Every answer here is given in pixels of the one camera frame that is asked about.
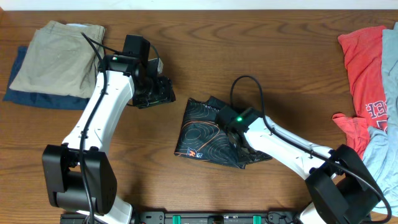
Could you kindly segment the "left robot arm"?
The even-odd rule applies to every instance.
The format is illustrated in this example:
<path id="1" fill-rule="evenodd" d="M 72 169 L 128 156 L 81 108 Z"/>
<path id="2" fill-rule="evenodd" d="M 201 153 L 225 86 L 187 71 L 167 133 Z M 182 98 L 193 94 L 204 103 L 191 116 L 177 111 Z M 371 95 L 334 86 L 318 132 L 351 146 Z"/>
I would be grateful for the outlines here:
<path id="1" fill-rule="evenodd" d="M 80 119 L 60 145 L 42 154 L 51 206 L 77 212 L 83 223 L 133 223 L 130 203 L 118 197 L 108 159 L 110 143 L 128 103 L 139 109 L 175 101 L 160 58 L 107 55 Z"/>

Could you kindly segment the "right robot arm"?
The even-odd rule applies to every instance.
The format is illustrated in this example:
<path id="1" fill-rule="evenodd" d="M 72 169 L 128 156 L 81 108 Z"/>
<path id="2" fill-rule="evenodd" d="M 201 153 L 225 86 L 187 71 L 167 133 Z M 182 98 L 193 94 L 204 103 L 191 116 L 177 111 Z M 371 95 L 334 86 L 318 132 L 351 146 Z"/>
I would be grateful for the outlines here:
<path id="1" fill-rule="evenodd" d="M 372 223 L 371 210 L 382 192 L 357 153 L 307 141 L 250 108 L 230 110 L 223 125 L 238 148 L 263 152 L 299 175 L 312 201 L 294 223 Z"/>

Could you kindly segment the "black printed cycling jersey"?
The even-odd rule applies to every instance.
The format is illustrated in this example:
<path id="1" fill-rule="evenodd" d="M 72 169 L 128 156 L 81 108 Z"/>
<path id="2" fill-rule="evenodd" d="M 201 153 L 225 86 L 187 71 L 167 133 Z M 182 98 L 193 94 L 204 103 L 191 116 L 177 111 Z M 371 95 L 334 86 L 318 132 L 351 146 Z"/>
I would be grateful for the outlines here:
<path id="1" fill-rule="evenodd" d="M 271 160 L 272 157 L 263 152 L 244 151 L 230 143 L 215 123 L 216 115 L 225 105 L 213 96 L 207 101 L 189 98 L 174 155 L 239 169 Z"/>

